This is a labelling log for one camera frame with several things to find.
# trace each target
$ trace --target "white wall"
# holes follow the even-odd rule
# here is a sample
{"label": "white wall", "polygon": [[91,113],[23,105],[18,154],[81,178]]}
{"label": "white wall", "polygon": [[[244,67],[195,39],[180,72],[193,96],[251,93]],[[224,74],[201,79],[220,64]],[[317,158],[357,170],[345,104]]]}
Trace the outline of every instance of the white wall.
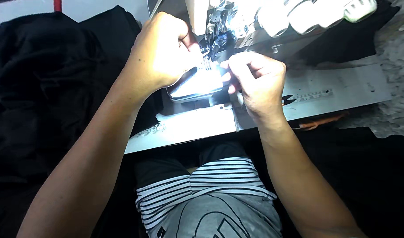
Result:
{"label": "white wall", "polygon": [[[146,0],[63,0],[62,12],[77,22],[120,5],[144,24],[149,19]],[[15,0],[0,3],[0,24],[17,17],[53,12],[53,0]]]}

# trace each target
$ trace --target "measuring tape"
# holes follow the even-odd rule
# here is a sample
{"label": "measuring tape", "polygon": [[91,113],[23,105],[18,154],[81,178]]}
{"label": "measuring tape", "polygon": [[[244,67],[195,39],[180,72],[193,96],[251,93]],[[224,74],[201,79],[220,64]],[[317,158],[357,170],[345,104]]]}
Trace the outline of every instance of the measuring tape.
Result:
{"label": "measuring tape", "polygon": [[146,129],[142,132],[139,132],[132,136],[131,138],[137,138],[137,137],[142,137],[142,136],[149,136],[157,133],[163,132],[165,129],[167,129],[167,126],[164,123],[159,123],[158,125],[155,125],[149,129]]}
{"label": "measuring tape", "polygon": [[305,102],[312,99],[317,99],[321,97],[328,97],[333,95],[333,89],[324,89],[317,92],[301,94],[301,95],[293,95],[289,100],[296,99],[295,102]]}

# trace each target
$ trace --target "gray t-shirt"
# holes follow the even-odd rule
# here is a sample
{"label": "gray t-shirt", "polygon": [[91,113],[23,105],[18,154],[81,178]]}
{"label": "gray t-shirt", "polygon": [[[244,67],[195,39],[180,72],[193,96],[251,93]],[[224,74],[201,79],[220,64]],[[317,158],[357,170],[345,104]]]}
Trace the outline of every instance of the gray t-shirt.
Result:
{"label": "gray t-shirt", "polygon": [[271,200],[210,193],[178,204],[148,234],[151,238],[281,238],[280,230]]}

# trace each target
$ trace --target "black and white striped fabric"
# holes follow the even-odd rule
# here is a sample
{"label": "black and white striped fabric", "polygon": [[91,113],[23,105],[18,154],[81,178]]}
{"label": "black and white striped fabric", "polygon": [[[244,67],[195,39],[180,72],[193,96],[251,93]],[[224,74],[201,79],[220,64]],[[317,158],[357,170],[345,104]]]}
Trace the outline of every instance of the black and white striped fabric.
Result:
{"label": "black and white striped fabric", "polygon": [[136,208],[146,230],[156,226],[180,203],[207,193],[276,195],[265,189],[252,161],[248,158],[226,158],[209,162],[191,175],[183,175],[137,189]]}

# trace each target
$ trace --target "forearm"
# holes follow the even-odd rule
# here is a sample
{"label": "forearm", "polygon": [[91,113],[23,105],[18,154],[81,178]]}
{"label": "forearm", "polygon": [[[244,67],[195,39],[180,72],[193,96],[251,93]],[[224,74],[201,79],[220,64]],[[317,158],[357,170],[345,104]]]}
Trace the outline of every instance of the forearm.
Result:
{"label": "forearm", "polygon": [[285,119],[258,127],[268,173],[304,237],[364,237],[351,213],[303,150]]}
{"label": "forearm", "polygon": [[115,81],[83,134],[40,188],[18,237],[90,236],[147,97],[145,90],[128,88],[126,75]]}

